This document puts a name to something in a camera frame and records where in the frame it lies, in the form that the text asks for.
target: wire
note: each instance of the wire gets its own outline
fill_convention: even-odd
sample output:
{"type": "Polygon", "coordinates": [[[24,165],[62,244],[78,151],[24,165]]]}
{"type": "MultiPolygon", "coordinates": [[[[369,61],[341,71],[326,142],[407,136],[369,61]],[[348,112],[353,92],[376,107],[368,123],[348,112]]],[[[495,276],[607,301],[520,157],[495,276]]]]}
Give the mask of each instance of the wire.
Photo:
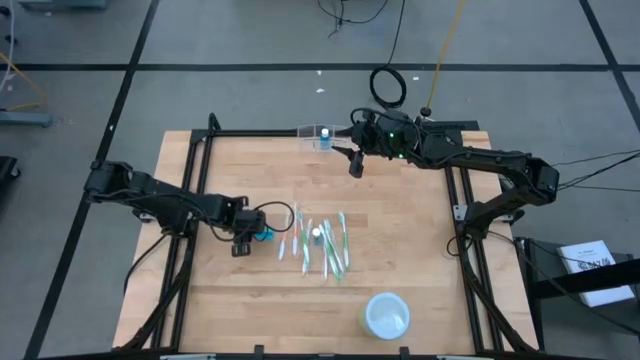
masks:
{"type": "Polygon", "coordinates": [[[614,152],[614,153],[610,153],[610,154],[606,154],[606,155],[599,155],[599,156],[594,156],[594,157],[590,157],[590,158],[586,158],[586,159],[574,160],[574,161],[563,162],[563,163],[555,163],[555,164],[551,164],[551,166],[572,165],[572,164],[577,164],[577,163],[581,163],[581,162],[604,159],[604,158],[608,158],[608,157],[616,156],[616,155],[632,154],[632,153],[635,153],[635,152],[640,152],[640,149],[614,152]]]}
{"type": "Polygon", "coordinates": [[[453,257],[458,257],[458,256],[466,253],[471,248],[471,245],[473,245],[473,241],[471,241],[471,239],[465,239],[466,241],[469,241],[469,242],[465,245],[465,247],[464,247],[464,249],[462,251],[460,251],[457,254],[455,254],[455,253],[451,252],[451,243],[453,242],[453,240],[455,238],[456,238],[456,236],[454,235],[451,239],[449,239],[449,241],[447,241],[447,254],[449,254],[449,255],[451,255],[453,257]]]}
{"type": "Polygon", "coordinates": [[[124,278],[124,290],[122,291],[124,294],[127,293],[127,285],[129,285],[129,278],[131,277],[131,274],[133,274],[133,271],[138,267],[138,265],[140,265],[142,260],[144,260],[153,251],[153,249],[157,248],[158,245],[160,245],[162,240],[164,240],[166,237],[167,235],[162,235],[160,239],[156,240],[156,242],[154,242],[153,245],[145,250],[145,252],[140,255],[140,257],[133,263],[133,265],[131,265],[129,271],[127,272],[127,276],[125,276],[124,278]]]}
{"type": "Polygon", "coordinates": [[[371,75],[369,75],[369,91],[371,92],[371,96],[373,96],[373,99],[385,109],[399,108],[400,106],[402,106],[402,104],[404,104],[404,101],[407,98],[407,83],[404,81],[404,78],[402,77],[402,75],[400,75],[398,71],[390,67],[391,60],[393,60],[393,55],[396,52],[396,45],[398,44],[398,36],[400,35],[402,18],[404,17],[404,5],[405,5],[405,0],[402,0],[402,8],[400,9],[400,16],[398,18],[398,27],[396,28],[396,36],[395,36],[395,39],[393,40],[393,48],[391,49],[391,54],[389,55],[389,61],[387,61],[386,65],[379,66],[373,69],[373,71],[371,72],[371,75]],[[398,82],[398,85],[400,85],[400,98],[397,101],[392,101],[392,102],[385,101],[380,97],[380,95],[378,95],[378,92],[376,91],[376,88],[375,88],[375,78],[380,72],[389,73],[391,76],[393,76],[394,79],[396,79],[396,81],[398,82]]]}
{"type": "Polygon", "coordinates": [[[627,156],[626,158],[624,158],[624,159],[622,159],[622,160],[620,160],[618,162],[615,162],[615,163],[613,163],[613,164],[611,164],[609,166],[603,167],[602,169],[596,170],[596,171],[594,171],[594,172],[592,172],[590,174],[583,175],[583,176],[577,177],[575,179],[569,180],[569,181],[567,181],[565,183],[562,183],[562,184],[558,185],[558,191],[565,190],[567,188],[573,187],[573,186],[575,186],[575,185],[577,185],[577,184],[579,184],[579,183],[581,183],[581,182],[583,182],[585,180],[588,180],[588,179],[590,179],[590,178],[592,178],[592,177],[594,177],[596,175],[602,174],[605,171],[611,170],[611,169],[613,169],[614,167],[616,167],[618,165],[624,164],[624,163],[626,163],[628,161],[631,161],[633,159],[636,159],[638,157],[640,157],[640,152],[637,152],[637,153],[635,153],[635,154],[633,154],[631,156],[627,156]]]}
{"type": "Polygon", "coordinates": [[[9,10],[11,10],[11,41],[9,42],[9,58],[7,61],[7,71],[4,72],[4,77],[2,78],[2,82],[0,83],[0,92],[4,90],[4,84],[9,79],[9,73],[11,72],[11,61],[13,61],[13,47],[16,42],[15,38],[15,24],[16,24],[16,13],[13,11],[13,0],[9,0],[9,10]]]}
{"type": "Polygon", "coordinates": [[[489,230],[489,233],[496,235],[502,239],[505,239],[507,241],[509,241],[510,243],[514,244],[514,247],[516,249],[516,252],[521,255],[520,258],[522,260],[524,260],[532,269],[534,269],[535,271],[537,271],[538,273],[540,273],[540,275],[542,275],[543,277],[545,277],[549,283],[556,289],[558,290],[560,293],[562,293],[564,296],[568,297],[569,299],[573,300],[573,302],[575,302],[576,304],[582,306],[583,308],[591,311],[591,313],[593,313],[594,315],[600,317],[601,319],[615,325],[618,326],[636,336],[640,336],[640,331],[636,330],[626,324],[623,324],[615,319],[612,319],[604,314],[602,314],[601,312],[597,311],[594,308],[589,307],[588,305],[586,305],[585,303],[583,303],[582,301],[580,301],[579,299],[576,299],[572,294],[570,294],[567,290],[565,290],[562,286],[560,286],[560,284],[558,284],[555,280],[553,280],[549,275],[545,274],[542,270],[540,270],[537,266],[535,266],[531,260],[529,260],[529,258],[527,258],[527,256],[523,253],[522,249],[520,249],[520,247],[518,247],[518,245],[516,245],[512,239],[510,239],[509,237],[499,234],[495,231],[491,231],[489,230]]]}
{"type": "Polygon", "coordinates": [[[639,189],[624,189],[624,188],[612,188],[606,186],[583,186],[583,185],[574,185],[572,188],[576,189],[587,189],[587,190],[610,190],[610,191],[623,191],[623,192],[640,192],[639,189]]]}
{"type": "Polygon", "coordinates": [[[265,224],[264,224],[265,227],[267,227],[267,228],[271,229],[271,231],[275,231],[275,232],[289,231],[289,229],[291,229],[291,227],[293,226],[293,223],[295,222],[295,212],[293,211],[293,208],[289,204],[287,204],[286,202],[284,202],[284,201],[269,201],[269,202],[266,202],[264,204],[260,204],[260,205],[256,206],[255,208],[253,208],[253,210],[259,210],[259,209],[262,209],[263,207],[267,207],[267,206],[271,206],[271,205],[283,205],[283,206],[285,206],[289,210],[289,212],[291,212],[291,222],[289,223],[289,226],[287,226],[284,229],[276,229],[274,227],[269,226],[265,221],[265,224]]]}
{"type": "Polygon", "coordinates": [[[444,56],[447,53],[447,48],[449,47],[449,43],[451,43],[451,38],[453,34],[456,32],[456,27],[458,26],[458,21],[460,20],[460,15],[462,14],[462,8],[466,0],[459,0],[458,7],[456,9],[456,14],[453,17],[453,22],[451,23],[451,27],[449,28],[449,33],[447,34],[447,38],[444,40],[444,44],[442,45],[442,49],[440,50],[440,57],[438,58],[438,64],[436,65],[436,72],[433,74],[433,81],[431,82],[431,92],[429,93],[429,100],[427,101],[427,109],[431,109],[431,101],[433,100],[433,96],[436,93],[436,83],[438,82],[438,75],[440,75],[440,65],[444,60],[444,56]]]}
{"type": "Polygon", "coordinates": [[[338,20],[338,17],[336,15],[336,1],[335,0],[331,0],[331,8],[333,9],[333,15],[334,15],[334,22],[333,22],[333,31],[329,34],[329,36],[327,36],[327,39],[331,39],[331,36],[333,36],[334,34],[337,34],[340,31],[340,28],[342,27],[342,18],[344,17],[344,1],[343,0],[339,0],[340,1],[340,20],[338,20]]]}
{"type": "Polygon", "coordinates": [[[369,18],[367,20],[363,20],[363,21],[344,19],[342,17],[342,15],[344,15],[344,11],[343,11],[343,14],[340,17],[337,17],[335,14],[332,14],[332,13],[328,12],[324,7],[322,7],[322,4],[320,4],[320,0],[317,0],[317,2],[318,2],[318,7],[320,8],[320,10],[324,11],[325,14],[327,14],[327,15],[329,15],[329,16],[337,19],[337,20],[341,20],[342,22],[346,22],[346,23],[349,23],[349,24],[366,24],[368,22],[373,21],[375,18],[378,17],[378,15],[380,15],[382,10],[384,10],[384,8],[387,6],[387,3],[389,2],[389,0],[384,0],[384,3],[380,7],[380,9],[378,9],[378,11],[375,13],[375,15],[373,15],[371,18],[369,18]]]}
{"type": "Polygon", "coordinates": [[[20,69],[18,69],[11,62],[11,60],[9,60],[3,53],[0,53],[0,59],[4,60],[4,62],[7,63],[7,69],[8,68],[12,68],[16,72],[16,74],[18,74],[18,76],[20,76],[22,79],[24,79],[24,81],[26,81],[31,86],[31,88],[33,88],[33,90],[36,93],[38,93],[38,96],[40,96],[40,102],[39,103],[18,105],[18,106],[14,106],[12,108],[9,108],[7,110],[15,111],[15,110],[20,110],[20,109],[29,108],[29,107],[36,107],[36,106],[43,107],[43,106],[45,106],[46,103],[47,103],[47,93],[44,90],[42,90],[38,85],[36,85],[36,83],[33,82],[27,75],[25,75],[22,71],[20,71],[20,69]]]}
{"type": "Polygon", "coordinates": [[[402,0],[402,7],[400,8],[400,17],[398,18],[398,28],[396,29],[396,37],[393,40],[393,48],[391,49],[391,55],[389,55],[389,61],[387,61],[387,65],[391,65],[393,54],[395,54],[396,52],[396,45],[398,44],[398,35],[400,34],[400,27],[402,26],[402,18],[404,17],[404,4],[405,4],[405,0],[402,0]]]}

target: plastic cup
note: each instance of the plastic cup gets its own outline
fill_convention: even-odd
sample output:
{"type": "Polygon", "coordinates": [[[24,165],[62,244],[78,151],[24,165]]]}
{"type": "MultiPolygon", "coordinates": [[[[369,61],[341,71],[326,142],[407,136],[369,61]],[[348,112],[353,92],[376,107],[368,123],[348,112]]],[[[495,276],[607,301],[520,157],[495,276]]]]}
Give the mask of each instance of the plastic cup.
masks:
{"type": "Polygon", "coordinates": [[[394,293],[380,293],[369,300],[359,316],[360,326],[373,337],[395,340],[409,329],[411,312],[407,304],[394,293]]]}

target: white object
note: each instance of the white object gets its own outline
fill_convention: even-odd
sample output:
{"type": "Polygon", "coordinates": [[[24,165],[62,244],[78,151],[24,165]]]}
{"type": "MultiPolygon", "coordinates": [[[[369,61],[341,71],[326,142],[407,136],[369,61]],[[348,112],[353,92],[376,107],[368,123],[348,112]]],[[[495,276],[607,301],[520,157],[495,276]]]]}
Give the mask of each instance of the white object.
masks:
{"type": "MultiPolygon", "coordinates": [[[[588,242],[578,245],[562,246],[558,248],[558,253],[566,258],[580,260],[573,261],[562,259],[564,266],[570,274],[575,274],[585,270],[595,268],[595,265],[607,266],[616,263],[602,240],[588,242]]],[[[617,288],[589,291],[580,293],[580,298],[589,307],[611,304],[614,302],[633,299],[633,292],[628,285],[617,288]]]]}
{"type": "Polygon", "coordinates": [[[407,304],[400,296],[390,292],[372,297],[361,317],[365,331],[383,340],[400,338],[411,323],[407,304]]]}
{"type": "Polygon", "coordinates": [[[318,228],[313,229],[311,234],[313,235],[313,240],[314,241],[317,240],[318,242],[320,242],[322,240],[322,238],[320,238],[320,235],[322,235],[322,233],[320,232],[320,229],[318,229],[318,228]]]}

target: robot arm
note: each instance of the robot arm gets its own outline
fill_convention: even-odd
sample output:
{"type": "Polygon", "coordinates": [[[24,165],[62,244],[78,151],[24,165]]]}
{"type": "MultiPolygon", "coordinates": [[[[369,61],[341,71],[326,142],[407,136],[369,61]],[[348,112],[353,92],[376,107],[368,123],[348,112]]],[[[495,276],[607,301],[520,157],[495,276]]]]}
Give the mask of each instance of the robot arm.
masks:
{"type": "Polygon", "coordinates": [[[374,155],[389,160],[405,159],[421,169],[454,166],[492,172],[513,183],[511,189],[486,203],[474,202],[466,208],[465,235],[483,238],[494,219],[526,204],[540,206],[556,198],[558,171],[531,154],[463,146],[459,130],[443,129],[438,123],[420,119],[411,121],[408,115],[394,110],[381,113],[358,108],[351,117],[353,126],[342,135],[349,135],[359,149],[334,149],[349,158],[349,173],[356,178],[362,176],[364,155],[374,155]],[[353,119],[356,112],[363,113],[364,121],[353,119]]]}
{"type": "Polygon", "coordinates": [[[264,212],[246,209],[249,199],[245,196],[194,194],[133,171],[123,162],[94,161],[84,189],[91,202],[127,205],[137,216],[153,216],[164,234],[188,236],[192,219],[232,233],[233,256],[249,255],[251,238],[265,228],[264,212]]]}

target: black metal frame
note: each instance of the black metal frame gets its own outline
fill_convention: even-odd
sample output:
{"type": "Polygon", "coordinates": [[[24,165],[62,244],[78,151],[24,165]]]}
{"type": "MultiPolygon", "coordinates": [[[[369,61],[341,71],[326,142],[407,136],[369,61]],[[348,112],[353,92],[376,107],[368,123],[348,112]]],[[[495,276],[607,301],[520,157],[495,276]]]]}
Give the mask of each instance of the black metal frame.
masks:
{"type": "MultiPolygon", "coordinates": [[[[467,124],[469,130],[477,130],[477,122],[467,124]]],[[[182,179],[182,188],[188,189],[193,178],[193,169],[195,165],[195,157],[198,146],[201,142],[204,142],[204,152],[202,156],[202,162],[200,166],[200,173],[198,175],[198,185],[196,192],[203,193],[207,182],[207,175],[209,173],[209,165],[211,159],[211,152],[213,149],[213,141],[215,137],[295,137],[297,131],[292,130],[221,130],[214,117],[209,118],[209,128],[204,130],[192,130],[189,140],[189,149],[187,152],[187,159],[185,164],[185,170],[182,179]]],[[[458,204],[458,191],[454,180],[454,173],[451,167],[445,168],[445,178],[447,181],[447,188],[449,193],[449,199],[451,202],[451,216],[454,231],[456,233],[456,240],[459,249],[465,247],[465,239],[461,237],[459,232],[458,221],[455,220],[455,214],[453,213],[453,206],[458,204]]],[[[460,170],[460,176],[462,180],[462,187],[465,196],[466,203],[473,202],[473,192],[471,188],[471,180],[469,173],[465,169],[460,170]]],[[[182,336],[182,327],[184,324],[184,315],[186,311],[186,300],[188,296],[189,280],[191,276],[191,270],[193,265],[193,258],[195,254],[195,247],[197,242],[197,221],[193,221],[191,226],[194,228],[191,231],[192,236],[186,239],[173,238],[167,257],[167,264],[165,266],[165,274],[163,277],[163,283],[161,288],[161,304],[154,309],[150,320],[156,323],[153,331],[150,331],[145,338],[134,339],[130,343],[135,346],[126,346],[123,348],[116,348],[112,352],[96,353],[96,354],[83,354],[77,356],[62,356],[49,359],[159,359],[162,355],[178,355],[180,339],[182,336]],[[186,242],[185,254],[183,258],[183,266],[178,276],[174,278],[175,265],[178,260],[179,248],[182,242],[186,242]],[[180,287],[175,291],[175,284],[180,282],[180,287]],[[174,323],[172,326],[172,332],[170,336],[169,346],[162,346],[162,335],[165,324],[165,312],[168,308],[168,304],[171,303],[177,295],[176,313],[174,323]],[[148,337],[151,337],[150,348],[141,349],[142,345],[146,342],[148,337]]],[[[490,299],[493,299],[491,292],[491,282],[489,278],[486,257],[484,254],[484,248],[482,243],[479,242],[474,245],[474,252],[476,255],[476,261],[478,264],[478,275],[481,279],[482,286],[489,294],[490,299]]],[[[467,252],[462,252],[460,256],[461,270],[465,271],[465,263],[469,263],[469,255],[467,252]]],[[[465,286],[465,296],[467,299],[467,308],[469,312],[469,322],[471,328],[471,335],[473,339],[474,352],[478,357],[492,357],[494,359],[557,359],[557,360],[578,360],[580,358],[565,357],[557,355],[547,354],[528,354],[519,352],[505,352],[502,344],[502,338],[500,331],[496,326],[492,318],[488,317],[489,330],[491,332],[491,338],[493,342],[493,349],[486,349],[483,344],[482,330],[480,326],[480,320],[478,317],[478,310],[475,301],[475,294],[467,285],[465,286]]],[[[344,360],[359,360],[359,359],[371,359],[371,360],[384,360],[384,359],[438,359],[437,355],[411,355],[407,347],[400,347],[397,355],[343,355],[343,354],[266,354],[264,346],[256,345],[253,353],[234,353],[224,354],[215,353],[215,359],[344,359],[344,360]]]]}

